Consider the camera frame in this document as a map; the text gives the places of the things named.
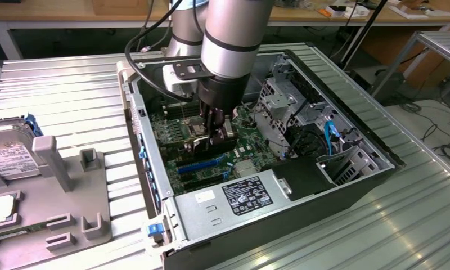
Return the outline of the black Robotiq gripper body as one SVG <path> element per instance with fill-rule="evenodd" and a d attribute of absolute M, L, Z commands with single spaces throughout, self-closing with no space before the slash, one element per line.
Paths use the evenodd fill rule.
<path fill-rule="evenodd" d="M 214 76 L 202 78 L 199 81 L 200 100 L 214 109 L 220 109 L 226 114 L 231 114 L 244 97 L 248 74 L 234 79 Z"/>

